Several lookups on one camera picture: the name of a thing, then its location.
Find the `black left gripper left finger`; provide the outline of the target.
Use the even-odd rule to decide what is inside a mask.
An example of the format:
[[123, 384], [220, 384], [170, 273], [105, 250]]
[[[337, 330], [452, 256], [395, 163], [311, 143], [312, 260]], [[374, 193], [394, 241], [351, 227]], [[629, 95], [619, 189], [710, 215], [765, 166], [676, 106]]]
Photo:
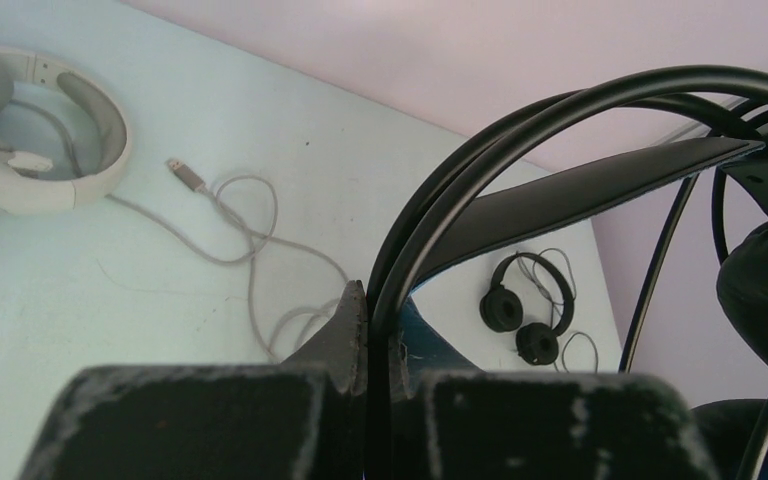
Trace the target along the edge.
[[24, 479], [358, 479], [366, 301], [338, 307], [277, 364], [107, 365], [51, 406]]

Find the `black headset with blue band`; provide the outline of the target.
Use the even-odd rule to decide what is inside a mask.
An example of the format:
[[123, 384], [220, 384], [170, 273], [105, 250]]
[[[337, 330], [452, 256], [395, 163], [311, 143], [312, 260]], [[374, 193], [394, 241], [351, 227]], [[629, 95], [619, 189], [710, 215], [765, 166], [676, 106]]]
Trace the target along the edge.
[[[675, 113], [709, 135], [616, 155], [496, 193], [487, 187], [521, 157], [602, 112]], [[676, 202], [645, 277], [652, 296], [667, 247], [701, 171], [713, 169], [712, 234], [718, 293], [738, 331], [768, 364], [768, 73], [694, 65], [650, 70], [517, 110], [470, 138], [423, 182], [377, 255], [366, 299], [364, 474], [393, 475], [394, 405], [410, 393], [400, 318], [415, 288], [474, 257], [586, 220], [672, 182]], [[768, 479], [768, 398], [689, 409], [711, 454], [712, 479]]]

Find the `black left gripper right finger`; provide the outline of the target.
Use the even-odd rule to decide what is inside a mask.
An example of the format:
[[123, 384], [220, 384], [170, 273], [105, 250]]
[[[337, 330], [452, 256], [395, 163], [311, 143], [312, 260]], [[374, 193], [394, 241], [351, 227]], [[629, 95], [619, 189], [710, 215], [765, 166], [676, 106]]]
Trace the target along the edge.
[[712, 479], [681, 396], [643, 375], [485, 372], [408, 303], [409, 395], [393, 408], [397, 479]]

